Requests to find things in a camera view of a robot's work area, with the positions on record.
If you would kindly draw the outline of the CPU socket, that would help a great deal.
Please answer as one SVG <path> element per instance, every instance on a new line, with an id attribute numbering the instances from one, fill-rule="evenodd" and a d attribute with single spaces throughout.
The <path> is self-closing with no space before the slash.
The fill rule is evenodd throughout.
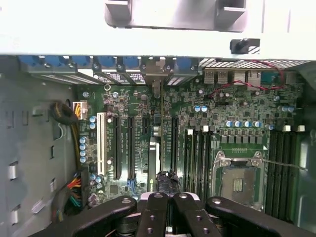
<path id="1" fill-rule="evenodd" d="M 262 151 L 217 151 L 212 166 L 211 195 L 261 211 L 264 202 L 265 164 Z"/>

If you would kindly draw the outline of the black open PC case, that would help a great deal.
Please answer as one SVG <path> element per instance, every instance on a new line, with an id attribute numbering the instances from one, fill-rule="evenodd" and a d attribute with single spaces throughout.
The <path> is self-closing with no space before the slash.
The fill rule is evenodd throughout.
<path id="1" fill-rule="evenodd" d="M 46 109 L 73 100 L 67 84 L 19 72 L 19 55 L 230 57 L 229 42 L 240 34 L 134 31 L 56 35 L 0 34 L 0 237 L 25 237 L 49 224 L 51 181 L 63 184 L 74 169 L 69 136 L 53 140 Z"/>

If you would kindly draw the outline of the grey parts rack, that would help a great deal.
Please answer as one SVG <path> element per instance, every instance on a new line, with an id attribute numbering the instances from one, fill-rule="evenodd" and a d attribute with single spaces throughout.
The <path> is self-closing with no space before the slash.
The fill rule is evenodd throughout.
<path id="1" fill-rule="evenodd" d="M 242 32 L 247 0 L 105 0 L 114 28 Z"/>

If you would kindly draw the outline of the green motherboard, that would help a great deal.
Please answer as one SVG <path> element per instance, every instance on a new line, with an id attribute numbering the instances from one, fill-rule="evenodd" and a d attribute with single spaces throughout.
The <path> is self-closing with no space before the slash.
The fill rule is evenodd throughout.
<path id="1" fill-rule="evenodd" d="M 171 121 L 178 118 L 177 172 L 180 191 L 205 202 L 211 195 L 212 166 L 217 151 L 262 151 L 263 159 L 299 165 L 298 134 L 305 130 L 299 113 L 303 83 L 299 78 L 280 85 L 279 75 L 251 72 L 260 91 L 240 83 L 217 86 L 203 78 L 180 84 L 170 80 L 163 89 L 164 170 L 171 169 Z M 79 87 L 74 111 L 86 110 L 79 123 L 79 161 L 88 169 L 86 200 L 90 207 L 121 195 L 140 199 L 148 192 L 148 94 L 143 82 Z M 97 168 L 97 113 L 105 114 L 105 174 Z M 121 122 L 121 177 L 114 179 L 114 117 Z M 128 180 L 127 119 L 135 119 L 135 178 Z M 291 221 L 297 168 L 264 162 L 264 206 L 261 211 Z"/>

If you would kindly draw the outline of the white expansion slot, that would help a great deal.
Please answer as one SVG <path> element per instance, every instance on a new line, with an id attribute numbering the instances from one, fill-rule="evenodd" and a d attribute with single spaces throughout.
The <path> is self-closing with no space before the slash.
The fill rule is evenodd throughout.
<path id="1" fill-rule="evenodd" d="M 97 168 L 98 175 L 105 174 L 105 114 L 97 113 Z"/>

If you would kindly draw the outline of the black expansion slot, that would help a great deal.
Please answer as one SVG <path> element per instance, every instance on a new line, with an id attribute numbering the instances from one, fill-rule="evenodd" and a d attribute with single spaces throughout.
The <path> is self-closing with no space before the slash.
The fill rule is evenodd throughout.
<path id="1" fill-rule="evenodd" d="M 171 169 L 177 172 L 177 142 L 178 141 L 178 118 L 171 121 Z"/>
<path id="2" fill-rule="evenodd" d="M 114 117 L 114 179 L 121 177 L 121 122 L 119 117 Z"/>
<path id="3" fill-rule="evenodd" d="M 135 119 L 127 119 L 127 138 L 128 138 L 128 180 L 135 178 Z"/>

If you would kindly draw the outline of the thin metal locking lever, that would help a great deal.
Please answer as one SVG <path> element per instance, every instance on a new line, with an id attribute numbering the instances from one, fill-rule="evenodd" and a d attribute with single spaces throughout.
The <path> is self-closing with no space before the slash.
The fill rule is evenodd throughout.
<path id="1" fill-rule="evenodd" d="M 308 171 L 308 169 L 306 169 L 305 167 L 301 167 L 299 165 L 295 165 L 295 164 L 288 164 L 288 163 L 283 163 L 283 162 L 278 162 L 278 161 L 272 161 L 272 160 L 268 160 L 268 159 L 260 159 L 262 162 L 267 162 L 267 163 L 271 163 L 271 164 L 276 164 L 276 165 L 281 165 L 281 166 L 286 166 L 286 167 L 292 167 L 292 168 L 297 168 L 299 170 L 303 170 L 303 171 Z"/>

